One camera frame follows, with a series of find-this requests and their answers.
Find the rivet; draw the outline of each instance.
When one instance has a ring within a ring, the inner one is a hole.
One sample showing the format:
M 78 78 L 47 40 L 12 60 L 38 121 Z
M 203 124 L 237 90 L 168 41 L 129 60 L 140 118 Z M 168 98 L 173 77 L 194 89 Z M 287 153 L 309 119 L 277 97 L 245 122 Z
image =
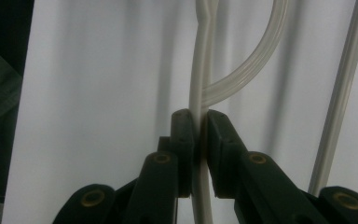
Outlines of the rivet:
M 156 163 L 167 163 L 171 160 L 171 157 L 165 154 L 158 154 L 153 159 Z
M 258 153 L 251 154 L 249 156 L 249 159 L 253 163 L 257 163 L 257 164 L 263 164 L 263 163 L 266 163 L 266 161 L 267 161 L 267 159 L 263 155 L 258 154 Z
M 346 207 L 351 210 L 358 210 L 358 200 L 350 194 L 336 192 L 333 195 L 333 198 L 343 207 Z
M 104 199 L 104 193 L 100 189 L 91 190 L 83 195 L 81 204 L 85 207 L 93 207 L 100 204 Z

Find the white background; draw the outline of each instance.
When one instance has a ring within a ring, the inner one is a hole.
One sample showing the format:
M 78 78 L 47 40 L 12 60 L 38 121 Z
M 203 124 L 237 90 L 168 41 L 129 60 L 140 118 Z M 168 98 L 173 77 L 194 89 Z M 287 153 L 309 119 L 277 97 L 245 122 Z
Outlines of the white background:
M 354 2 L 292 1 L 266 67 L 213 106 L 304 190 Z M 271 6 L 220 1 L 213 80 L 252 52 Z M 76 190 L 133 180 L 187 108 L 196 31 L 193 0 L 36 0 L 3 222 L 51 223 Z M 358 67 L 329 185 L 358 191 Z M 238 223 L 233 201 L 213 199 L 213 218 Z M 181 200 L 178 223 L 192 222 Z

